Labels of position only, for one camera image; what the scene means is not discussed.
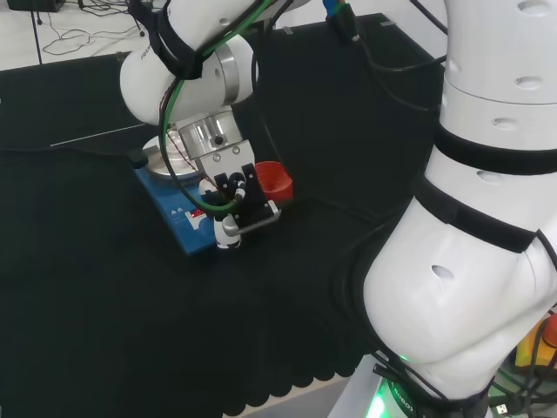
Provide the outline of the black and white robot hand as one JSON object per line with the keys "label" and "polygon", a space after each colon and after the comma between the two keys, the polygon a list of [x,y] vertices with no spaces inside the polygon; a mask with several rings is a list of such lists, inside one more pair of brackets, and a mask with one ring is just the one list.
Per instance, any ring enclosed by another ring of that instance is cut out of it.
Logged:
{"label": "black and white robot hand", "polygon": [[247,140],[205,154],[196,163],[204,174],[199,193],[211,208],[218,248],[236,248],[244,233],[279,219],[280,210],[259,183]]}

